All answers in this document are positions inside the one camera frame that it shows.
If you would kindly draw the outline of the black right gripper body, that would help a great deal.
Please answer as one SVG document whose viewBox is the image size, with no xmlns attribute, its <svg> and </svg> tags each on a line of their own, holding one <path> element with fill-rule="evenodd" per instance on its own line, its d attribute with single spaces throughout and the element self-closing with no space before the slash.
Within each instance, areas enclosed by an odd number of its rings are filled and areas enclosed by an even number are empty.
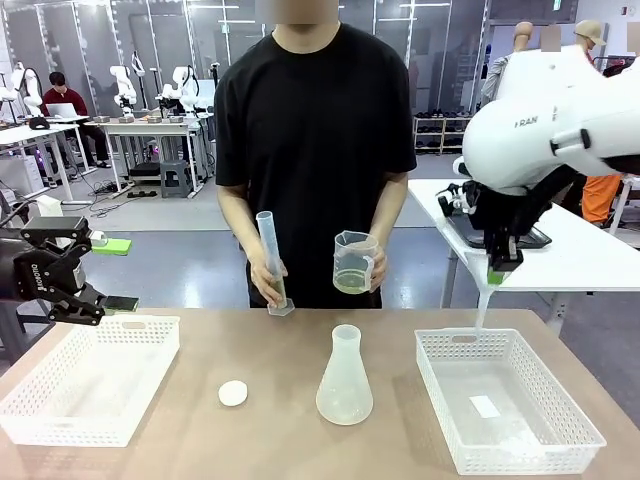
<svg viewBox="0 0 640 480">
<path fill-rule="evenodd" d="M 485 185 L 479 187 L 479 230 L 485 246 L 508 236 L 517 237 L 518 246 L 542 245 L 532 229 L 545 212 L 546 199 L 536 189 L 511 195 Z"/>
</svg>

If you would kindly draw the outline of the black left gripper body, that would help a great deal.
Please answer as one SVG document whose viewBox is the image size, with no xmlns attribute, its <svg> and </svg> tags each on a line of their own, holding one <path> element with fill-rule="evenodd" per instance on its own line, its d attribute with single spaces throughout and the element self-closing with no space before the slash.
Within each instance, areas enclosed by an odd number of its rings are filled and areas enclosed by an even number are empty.
<svg viewBox="0 0 640 480">
<path fill-rule="evenodd" d="M 79 305 L 76 295 L 84 289 L 80 259 L 87 253 L 87 241 L 61 249 L 49 241 L 34 246 L 23 238 L 2 238 L 1 300 Z"/>
</svg>

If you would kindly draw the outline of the person's left hand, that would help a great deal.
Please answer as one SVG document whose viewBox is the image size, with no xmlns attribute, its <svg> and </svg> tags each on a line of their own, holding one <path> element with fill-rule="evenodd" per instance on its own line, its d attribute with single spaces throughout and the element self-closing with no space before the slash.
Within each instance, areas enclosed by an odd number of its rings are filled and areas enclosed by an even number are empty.
<svg viewBox="0 0 640 480">
<path fill-rule="evenodd" d="M 373 256 L 373 270 L 371 273 L 371 288 L 370 292 L 373 293 L 380 288 L 384 281 L 388 270 L 388 259 L 385 250 L 378 246 L 376 253 Z"/>
</svg>

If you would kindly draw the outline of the person's right hand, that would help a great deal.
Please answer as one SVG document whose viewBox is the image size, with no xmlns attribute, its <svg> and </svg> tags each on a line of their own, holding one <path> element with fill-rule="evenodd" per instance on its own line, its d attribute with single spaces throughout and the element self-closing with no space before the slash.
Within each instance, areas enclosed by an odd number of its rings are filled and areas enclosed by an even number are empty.
<svg viewBox="0 0 640 480">
<path fill-rule="evenodd" d="M 270 272 L 263 255 L 252 256 L 249 259 L 250 279 L 257 288 L 260 296 L 268 306 L 282 308 L 286 303 L 283 277 Z"/>
</svg>

